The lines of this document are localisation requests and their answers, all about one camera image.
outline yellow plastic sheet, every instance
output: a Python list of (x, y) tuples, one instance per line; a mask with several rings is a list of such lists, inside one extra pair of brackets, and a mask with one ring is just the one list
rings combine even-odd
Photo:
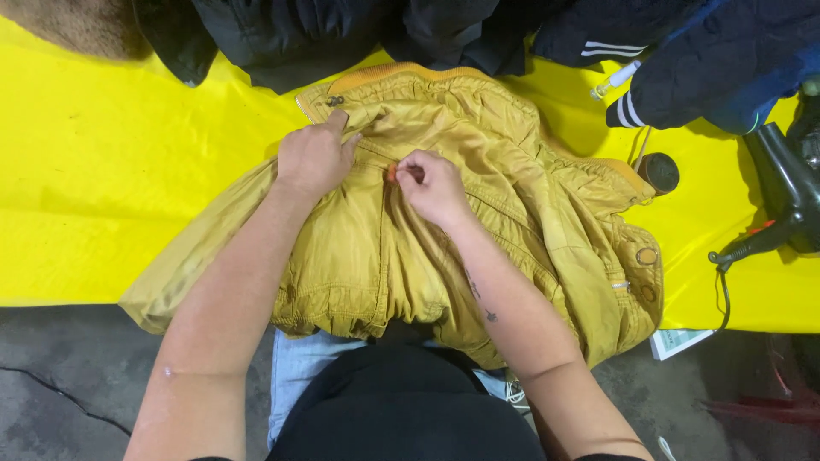
[[(0, 305), (114, 303), (185, 224), (308, 120), (295, 90), (253, 88), (222, 55), (191, 89), (155, 58), (111, 63), (77, 56), (0, 18)], [(390, 59), (375, 52), (357, 67)], [(608, 129), (589, 88), (617, 67), (570, 69), (532, 60), (501, 79), (535, 101), (549, 128), (581, 156), (637, 154), (637, 130)], [(796, 101), (770, 120), (785, 130)], [(681, 184), (625, 218), (661, 245), (663, 327), (719, 326), (722, 295), (706, 258), (766, 218), (754, 166), (731, 135), (703, 120), (654, 131)], [(730, 327), (819, 332), (820, 261), (788, 248), (736, 263)]]

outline black cable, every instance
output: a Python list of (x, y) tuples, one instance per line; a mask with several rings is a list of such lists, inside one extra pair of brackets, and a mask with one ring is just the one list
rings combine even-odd
[(26, 376), (28, 376), (29, 378), (33, 379), (35, 382), (37, 382), (37, 384), (41, 385), (42, 387), (45, 387), (46, 389), (48, 389), (48, 390), (50, 390), (50, 391), (52, 391), (52, 392), (55, 392), (55, 393), (57, 393), (57, 394), (59, 394), (59, 395), (62, 395), (62, 396), (63, 396), (63, 397), (65, 397), (65, 398), (67, 398), (67, 399), (68, 399), (71, 403), (73, 403), (73, 404), (74, 404), (74, 405), (75, 405), (78, 409), (80, 409), (80, 411), (81, 411), (81, 412), (83, 412), (83, 414), (84, 414), (85, 416), (87, 416), (87, 417), (89, 417), (89, 418), (94, 418), (94, 419), (97, 419), (97, 420), (102, 421), (102, 422), (107, 422), (108, 424), (111, 424), (112, 426), (114, 426), (114, 427), (116, 427), (117, 429), (119, 429), (120, 431), (122, 431), (122, 432), (123, 432), (124, 434), (126, 434), (128, 437), (131, 437), (131, 431), (129, 431), (128, 429), (126, 429), (126, 428), (125, 428), (123, 425), (121, 425), (120, 423), (118, 423), (118, 422), (114, 421), (113, 419), (106, 418), (106, 417), (104, 417), (104, 416), (100, 416), (100, 415), (98, 415), (98, 414), (91, 413), (90, 411), (88, 411), (87, 409), (85, 409), (85, 407), (83, 407), (83, 405), (80, 403), (80, 401), (79, 401), (79, 400), (77, 400), (77, 398), (76, 398), (76, 397), (74, 397), (74, 396), (73, 396), (73, 395), (71, 395), (71, 394), (68, 394), (67, 392), (65, 392), (64, 390), (60, 389), (59, 387), (56, 387), (55, 385), (52, 385), (52, 384), (47, 383), (46, 381), (44, 381), (44, 380), (40, 379), (39, 377), (37, 377), (36, 375), (34, 375), (32, 372), (30, 372), (30, 371), (28, 371), (28, 370), (23, 370), (23, 369), (21, 369), (21, 368), (12, 368), (12, 367), (3, 367), (3, 366), (0, 366), (0, 370), (5, 370), (5, 371), (7, 371), (7, 372), (18, 372), (18, 373), (23, 373), (24, 375), (26, 375)]
[(726, 308), (723, 310), (723, 323), (719, 330), (726, 330), (729, 325), (729, 316), (731, 315), (731, 304), (729, 303), (729, 286), (726, 284), (726, 273), (720, 272), (720, 284), (723, 286), (723, 298), (726, 300)]

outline mustard puffer jacket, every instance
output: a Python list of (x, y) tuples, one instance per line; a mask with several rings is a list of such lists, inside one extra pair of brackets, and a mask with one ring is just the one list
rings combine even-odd
[[(336, 108), (361, 132), (353, 170), (308, 218), (282, 276), (271, 322), (290, 337), (321, 328), (379, 337), (400, 319), (484, 368), (504, 365), (453, 242), (385, 179), (415, 148), (461, 170), (467, 200), (510, 259), (553, 302), (587, 363), (637, 345), (661, 321), (658, 244), (617, 213), (653, 196), (620, 161), (573, 157), (550, 141), (535, 106), (467, 68), (396, 63), (356, 71), (297, 97), (313, 123)], [(120, 305), (162, 333), (216, 253), (276, 178), (271, 158), (239, 178), (175, 237)]]

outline black shirt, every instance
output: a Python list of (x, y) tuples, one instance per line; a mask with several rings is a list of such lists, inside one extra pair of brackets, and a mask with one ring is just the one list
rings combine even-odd
[(299, 397), (266, 461), (547, 459), (512, 405), (439, 353), (392, 345), (342, 354)]

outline concrete floor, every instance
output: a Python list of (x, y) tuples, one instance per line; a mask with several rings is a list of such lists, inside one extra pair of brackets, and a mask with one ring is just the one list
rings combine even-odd
[[(132, 427), (160, 336), (114, 306), (0, 309), (0, 365), (22, 367), (72, 393), (89, 411)], [(264, 459), (270, 333), (248, 374), (248, 459)], [(656, 460), (666, 438), (678, 461), (820, 459), (820, 440), (797, 427), (724, 418), (700, 400), (735, 398), (770, 377), (763, 336), (726, 331), (666, 362), (649, 344), (611, 358), (595, 377)], [(120, 459), (127, 437), (16, 372), (0, 371), (0, 459)]]

